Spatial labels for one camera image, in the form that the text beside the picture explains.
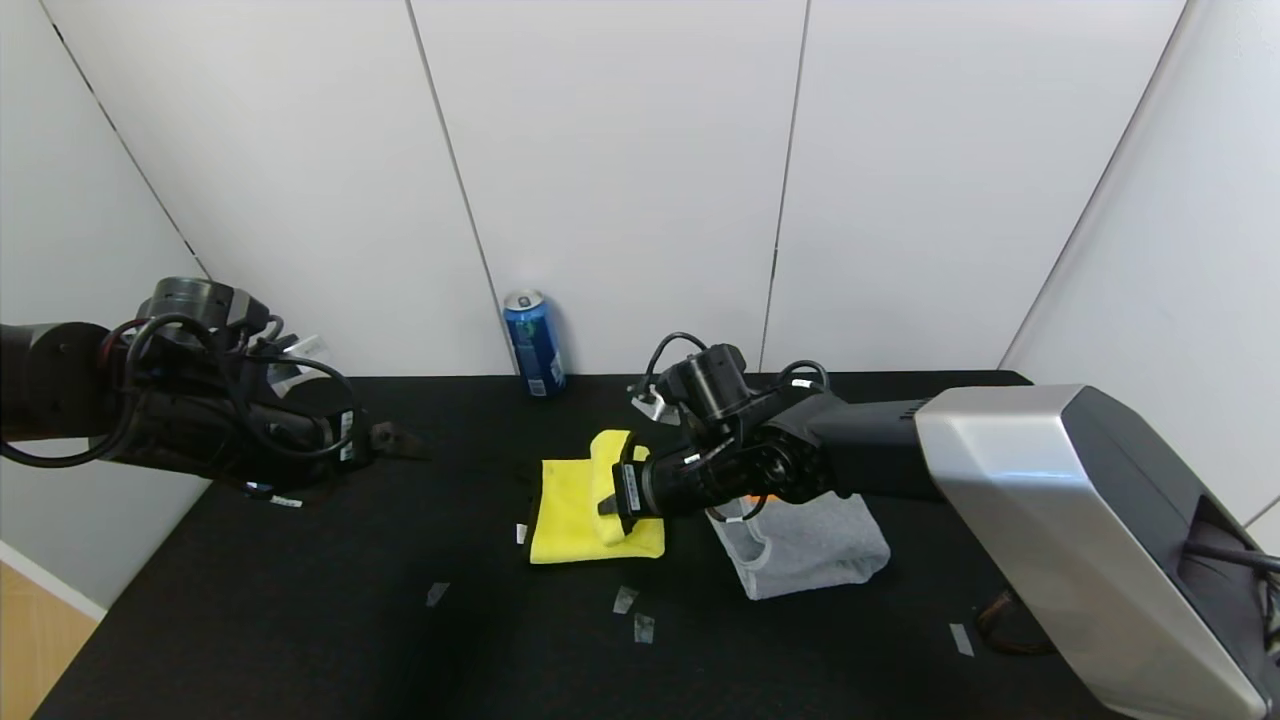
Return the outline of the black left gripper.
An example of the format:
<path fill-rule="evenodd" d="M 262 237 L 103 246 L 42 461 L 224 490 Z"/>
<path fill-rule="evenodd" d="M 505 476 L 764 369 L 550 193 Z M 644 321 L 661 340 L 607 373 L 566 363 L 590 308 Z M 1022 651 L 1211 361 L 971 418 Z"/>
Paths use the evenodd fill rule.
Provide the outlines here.
<path fill-rule="evenodd" d="M 371 425 L 364 410 L 349 407 L 328 415 L 287 413 L 271 407 L 264 421 L 268 448 L 291 461 L 321 462 L 358 470 L 376 457 L 430 460 L 424 439 L 392 421 Z"/>

